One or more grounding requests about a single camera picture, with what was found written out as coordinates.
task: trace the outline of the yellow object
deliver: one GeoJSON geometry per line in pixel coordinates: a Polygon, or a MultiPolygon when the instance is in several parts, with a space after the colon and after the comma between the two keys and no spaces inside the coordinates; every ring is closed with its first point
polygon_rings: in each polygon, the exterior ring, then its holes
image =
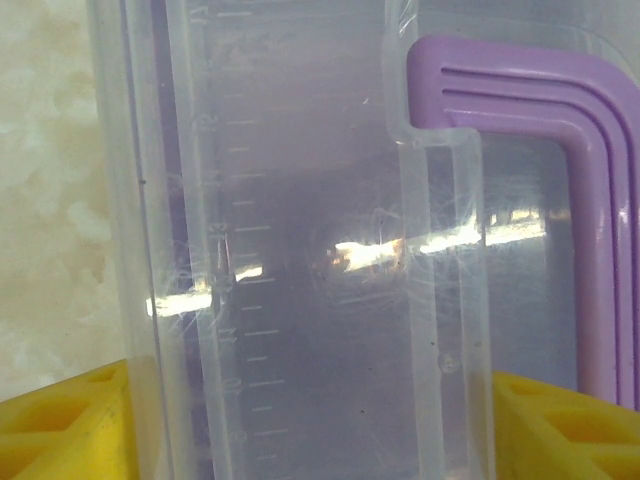
{"type": "Polygon", "coordinates": [[[0,480],[138,478],[125,361],[0,404],[0,480]]]}
{"type": "Polygon", "coordinates": [[[640,414],[496,373],[499,480],[639,480],[640,414]]]}

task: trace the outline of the purple object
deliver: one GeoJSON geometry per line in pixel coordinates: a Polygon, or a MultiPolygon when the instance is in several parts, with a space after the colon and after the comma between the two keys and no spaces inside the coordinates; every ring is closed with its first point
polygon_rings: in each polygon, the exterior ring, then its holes
{"type": "Polygon", "coordinates": [[[417,128],[552,139],[565,149],[575,239],[579,385],[638,408],[636,141],[640,90],[588,55],[428,36],[408,56],[417,128]]]}

